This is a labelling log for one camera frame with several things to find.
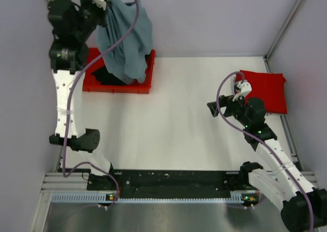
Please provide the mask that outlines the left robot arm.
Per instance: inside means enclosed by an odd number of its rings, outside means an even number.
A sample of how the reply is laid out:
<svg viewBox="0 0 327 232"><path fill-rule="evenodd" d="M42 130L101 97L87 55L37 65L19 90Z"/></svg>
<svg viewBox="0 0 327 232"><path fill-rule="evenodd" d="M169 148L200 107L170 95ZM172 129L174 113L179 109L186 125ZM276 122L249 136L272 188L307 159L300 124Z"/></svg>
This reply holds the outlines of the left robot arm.
<svg viewBox="0 0 327 232"><path fill-rule="evenodd" d="M56 86L57 125L50 135L52 145L78 152L90 165L93 175L104 189L114 187L116 177L110 174L111 163L97 151L100 132L87 129L82 122L82 89L89 48L87 39L104 23L105 0L50 0L48 20L53 27L49 50L52 75Z"/></svg>

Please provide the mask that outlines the blue grey t shirt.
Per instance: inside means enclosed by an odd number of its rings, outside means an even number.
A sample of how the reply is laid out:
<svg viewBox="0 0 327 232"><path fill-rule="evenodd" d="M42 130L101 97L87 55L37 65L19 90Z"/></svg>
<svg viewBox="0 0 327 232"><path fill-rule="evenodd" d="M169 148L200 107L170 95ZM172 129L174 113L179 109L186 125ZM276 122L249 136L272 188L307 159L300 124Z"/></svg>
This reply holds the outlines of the blue grey t shirt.
<svg viewBox="0 0 327 232"><path fill-rule="evenodd" d="M134 81L143 83L146 78L147 63L145 56L153 49L152 22L146 9L139 4L139 15L133 30L111 52L103 56L108 73L125 84ZM134 22L136 3L122 0L109 0L106 13L107 26L98 26L97 46L101 53L114 45Z"/></svg>

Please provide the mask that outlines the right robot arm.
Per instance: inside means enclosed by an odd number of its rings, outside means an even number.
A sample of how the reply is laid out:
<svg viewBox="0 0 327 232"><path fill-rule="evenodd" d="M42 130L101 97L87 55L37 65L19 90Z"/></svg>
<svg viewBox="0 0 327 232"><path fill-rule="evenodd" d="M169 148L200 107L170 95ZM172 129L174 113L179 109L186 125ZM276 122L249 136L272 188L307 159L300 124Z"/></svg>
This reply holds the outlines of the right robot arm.
<svg viewBox="0 0 327 232"><path fill-rule="evenodd" d="M288 231L312 231L326 226L326 189L308 181L281 147L265 122L266 109L259 98L220 96L207 104L212 116L234 117L242 126L246 142L269 166L269 175L258 163L240 167L239 184L257 188L280 212Z"/></svg>

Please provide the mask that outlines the red t shirt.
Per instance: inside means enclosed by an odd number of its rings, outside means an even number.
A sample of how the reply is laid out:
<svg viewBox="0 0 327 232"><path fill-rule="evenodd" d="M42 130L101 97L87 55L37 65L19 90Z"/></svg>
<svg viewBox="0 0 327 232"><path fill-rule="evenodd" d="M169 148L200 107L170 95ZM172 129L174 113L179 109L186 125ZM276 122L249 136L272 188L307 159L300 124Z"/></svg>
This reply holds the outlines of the red t shirt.
<svg viewBox="0 0 327 232"><path fill-rule="evenodd" d="M240 70L252 88L245 97L245 105L250 98L259 98L264 102L267 113L287 114L283 74L256 73Z"/></svg>

